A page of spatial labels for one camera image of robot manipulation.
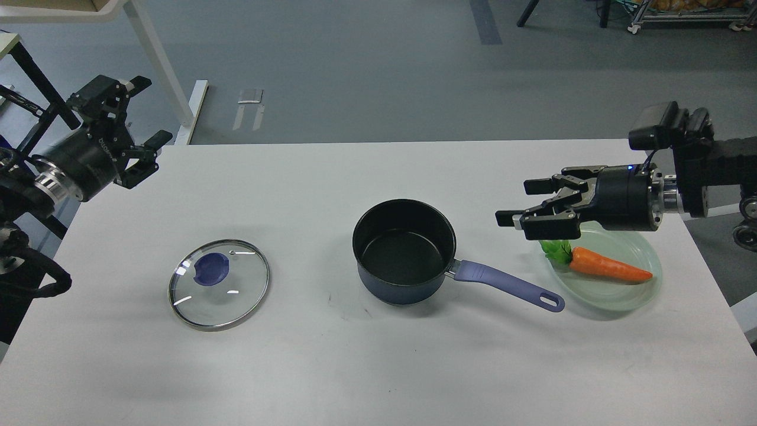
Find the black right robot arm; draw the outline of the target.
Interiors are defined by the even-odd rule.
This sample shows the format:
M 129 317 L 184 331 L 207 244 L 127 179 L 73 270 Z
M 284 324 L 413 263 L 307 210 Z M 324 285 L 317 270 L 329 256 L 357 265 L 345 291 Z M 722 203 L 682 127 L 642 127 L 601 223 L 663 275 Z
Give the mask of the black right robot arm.
M 654 231 L 666 212 L 705 218 L 708 189 L 738 185 L 742 221 L 732 237 L 755 251 L 755 137 L 715 140 L 707 118 L 684 118 L 638 125 L 628 144 L 648 151 L 644 162 L 566 167 L 549 178 L 526 180 L 527 194 L 548 199 L 527 209 L 499 210 L 497 224 L 522 230 L 528 240 L 575 240 L 584 222 L 605 230 Z

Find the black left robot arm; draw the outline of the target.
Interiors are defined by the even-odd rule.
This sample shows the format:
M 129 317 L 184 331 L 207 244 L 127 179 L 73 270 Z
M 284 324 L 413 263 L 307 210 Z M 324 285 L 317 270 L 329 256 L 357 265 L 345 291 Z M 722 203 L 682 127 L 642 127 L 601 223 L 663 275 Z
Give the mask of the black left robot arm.
M 2 96 L 38 116 L 73 118 L 74 129 L 46 151 L 2 148 L 2 342 L 10 344 L 33 299 L 51 298 L 72 286 L 48 254 L 32 247 L 17 221 L 30 215 L 62 239 L 67 227 L 54 211 L 67 199 L 89 202 L 108 185 L 132 189 L 157 172 L 160 150 L 172 133 L 160 130 L 137 144 L 127 127 L 130 100 L 151 86 L 146 76 L 116 80 L 99 75 L 63 106 L 43 109 L 7 87 Z

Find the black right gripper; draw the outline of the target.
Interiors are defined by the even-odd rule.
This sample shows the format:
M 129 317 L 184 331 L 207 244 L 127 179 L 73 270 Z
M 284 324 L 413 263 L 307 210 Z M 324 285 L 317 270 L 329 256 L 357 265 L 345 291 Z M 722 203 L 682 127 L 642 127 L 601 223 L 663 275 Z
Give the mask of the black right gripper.
M 565 167 L 551 177 L 523 183 L 527 195 L 554 196 L 531 208 L 496 211 L 495 220 L 532 241 L 578 239 L 588 209 L 606 230 L 655 231 L 662 216 L 653 186 L 651 173 L 642 165 Z

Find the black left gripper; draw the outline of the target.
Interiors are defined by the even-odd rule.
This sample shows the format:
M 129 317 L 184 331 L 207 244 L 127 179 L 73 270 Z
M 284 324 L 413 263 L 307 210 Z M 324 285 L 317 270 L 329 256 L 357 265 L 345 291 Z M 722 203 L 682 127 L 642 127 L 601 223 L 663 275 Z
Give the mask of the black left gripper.
M 89 202 L 112 183 L 133 189 L 156 173 L 157 157 L 173 133 L 159 130 L 143 145 L 134 145 L 125 123 L 130 100 L 151 85 L 146 76 L 116 80 L 98 75 L 71 94 L 66 105 L 83 124 L 33 156 L 40 172 L 33 186 L 54 203 L 65 198 Z M 93 133 L 96 129 L 105 133 Z

